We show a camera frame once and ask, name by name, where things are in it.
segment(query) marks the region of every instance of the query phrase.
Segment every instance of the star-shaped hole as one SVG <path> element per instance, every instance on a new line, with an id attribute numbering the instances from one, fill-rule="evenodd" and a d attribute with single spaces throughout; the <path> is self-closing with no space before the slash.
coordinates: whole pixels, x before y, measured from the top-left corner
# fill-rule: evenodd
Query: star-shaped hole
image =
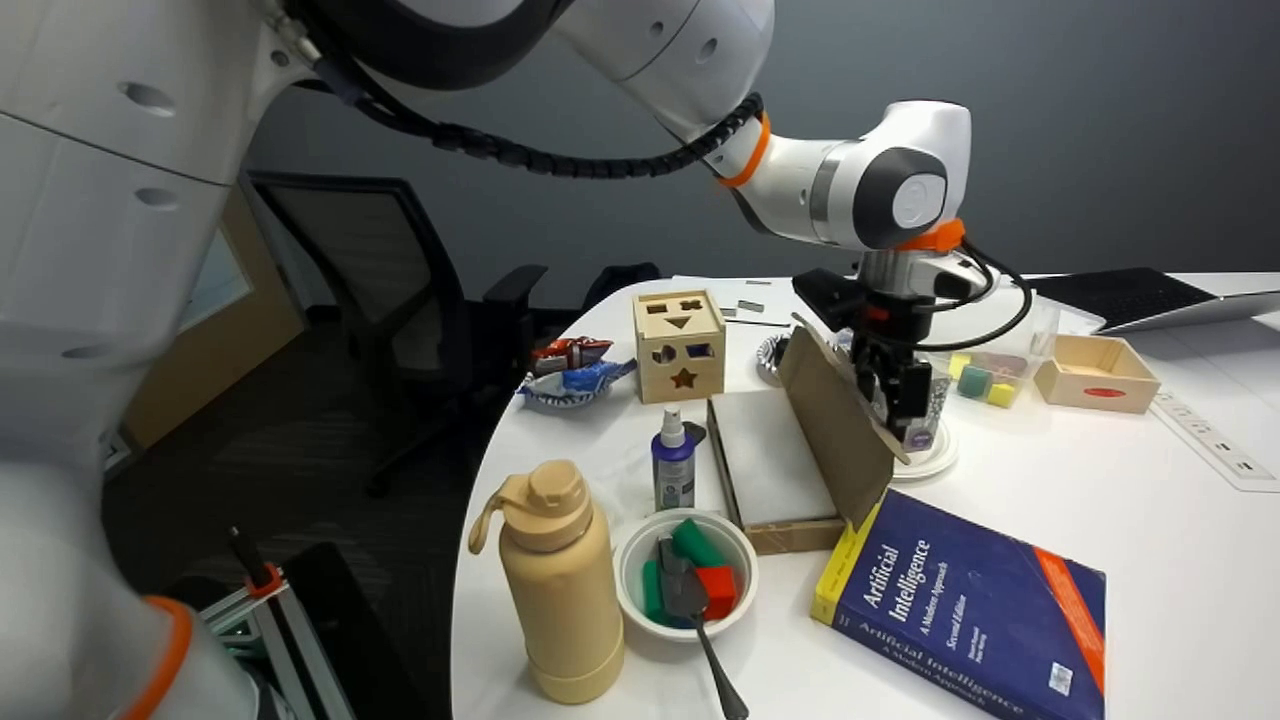
<path id="1" fill-rule="evenodd" d="M 687 387 L 687 388 L 692 389 L 692 387 L 694 387 L 694 378 L 696 378 L 696 377 L 698 377 L 698 373 L 690 373 L 689 368 L 681 368 L 678 373 L 676 373 L 675 375 L 671 375 L 671 382 L 676 383 L 676 388 Z"/>

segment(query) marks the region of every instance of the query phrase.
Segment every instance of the gray wall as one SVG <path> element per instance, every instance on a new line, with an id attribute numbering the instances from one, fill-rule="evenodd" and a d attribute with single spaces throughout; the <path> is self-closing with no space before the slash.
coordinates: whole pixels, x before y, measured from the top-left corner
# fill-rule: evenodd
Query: gray wall
<path id="1" fill-rule="evenodd" d="M 1280 4 L 1251 0 L 780 0 L 758 88 L 790 137 L 856 137 L 900 99 L 968 105 L 961 217 L 1023 272 L 1280 270 L 1277 28 Z M 425 109 L 577 155 L 671 147 L 556 40 Z M 755 234 L 700 168 L 536 177 L 436 151 L 307 91 L 271 106 L 247 167 L 410 178 L 472 296 L 521 263 L 552 266 L 536 304 L 575 306 L 607 264 L 736 275 L 854 259 Z"/>

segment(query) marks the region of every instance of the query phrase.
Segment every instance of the spray bottle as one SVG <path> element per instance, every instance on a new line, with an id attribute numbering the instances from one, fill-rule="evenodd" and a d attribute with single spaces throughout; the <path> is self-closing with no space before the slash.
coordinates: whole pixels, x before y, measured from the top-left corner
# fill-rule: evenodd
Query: spray bottle
<path id="1" fill-rule="evenodd" d="M 694 506 L 694 447 L 698 441 L 685 432 L 680 407 L 663 410 L 662 432 L 653 436 L 653 497 L 658 510 Z"/>

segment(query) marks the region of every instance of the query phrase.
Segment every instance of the red block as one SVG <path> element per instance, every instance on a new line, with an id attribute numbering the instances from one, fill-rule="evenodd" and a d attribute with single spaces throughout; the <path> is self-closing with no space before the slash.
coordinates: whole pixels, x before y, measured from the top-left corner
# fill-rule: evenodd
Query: red block
<path id="1" fill-rule="evenodd" d="M 732 568 L 698 568 L 698 579 L 710 597 L 704 614 L 707 620 L 722 620 L 733 611 L 737 591 L 733 588 Z"/>

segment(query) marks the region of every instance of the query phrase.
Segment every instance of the table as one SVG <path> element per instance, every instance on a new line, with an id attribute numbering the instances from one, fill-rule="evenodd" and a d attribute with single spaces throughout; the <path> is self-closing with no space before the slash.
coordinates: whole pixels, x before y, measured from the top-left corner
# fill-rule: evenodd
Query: table
<path id="1" fill-rule="evenodd" d="M 1280 273 L 1179 277 L 1211 291 L 1280 284 Z M 613 338 L 611 357 L 630 357 L 630 297 L 695 287 L 698 281 L 687 279 L 634 286 L 566 334 Z M 1129 340 L 1167 389 L 1280 471 L 1276 331 L 1280 314 Z M 776 332 L 730 324 L 726 392 L 767 387 L 755 374 L 754 352 Z M 704 420 L 704 401 L 685 404 L 682 413 Z M 1107 573 L 1110 717 L 1280 712 L 1271 661 L 1280 644 L 1272 620 L 1280 607 L 1280 495 L 1234 489 L 1152 413 L 1056 407 L 1029 388 L 1010 410 L 954 398 L 945 416 L 960 442 L 959 462 L 902 489 Z M 660 406 L 639 404 L 634 377 L 577 411 L 535 410 L 515 398 L 485 454 L 466 529 L 507 474 L 552 457 L 579 464 L 612 528 L 645 515 L 653 503 L 648 443 L 660 420 Z M 698 451 L 698 506 L 722 509 L 705 445 Z M 696 646 L 657 644 L 637 633 L 628 633 L 622 676 L 603 697 L 577 707 L 543 700 L 525 670 L 495 544 L 471 556 L 465 534 L 460 539 L 451 648 L 456 717 L 721 717 Z M 989 717 L 810 620 L 826 559 L 826 552 L 762 557 L 751 612 L 716 641 L 753 717 Z"/>

